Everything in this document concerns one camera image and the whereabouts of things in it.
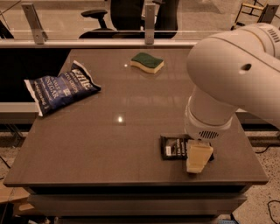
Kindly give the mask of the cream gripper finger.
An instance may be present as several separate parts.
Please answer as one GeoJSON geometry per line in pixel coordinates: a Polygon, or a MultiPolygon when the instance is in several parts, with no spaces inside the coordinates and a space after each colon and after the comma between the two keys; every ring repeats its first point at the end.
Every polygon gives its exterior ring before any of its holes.
{"type": "Polygon", "coordinates": [[[186,171],[189,173],[201,173],[213,152],[214,148],[210,143],[189,139],[186,151],[186,171]]]}

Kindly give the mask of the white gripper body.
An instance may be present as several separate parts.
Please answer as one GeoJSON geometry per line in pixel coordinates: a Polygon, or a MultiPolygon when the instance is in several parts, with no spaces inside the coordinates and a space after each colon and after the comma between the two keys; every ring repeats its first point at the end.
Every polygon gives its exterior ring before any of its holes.
{"type": "Polygon", "coordinates": [[[236,110],[195,87],[185,107],[185,132],[192,139],[215,141],[231,127],[236,110]]]}

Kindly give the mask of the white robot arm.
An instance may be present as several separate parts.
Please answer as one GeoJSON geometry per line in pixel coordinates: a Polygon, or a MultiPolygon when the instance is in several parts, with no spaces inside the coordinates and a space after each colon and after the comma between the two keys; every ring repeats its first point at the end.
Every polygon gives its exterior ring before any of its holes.
{"type": "Polygon", "coordinates": [[[194,90],[185,108],[185,132],[213,143],[243,109],[280,128],[280,31],[245,25],[198,42],[186,68],[194,90]]]}

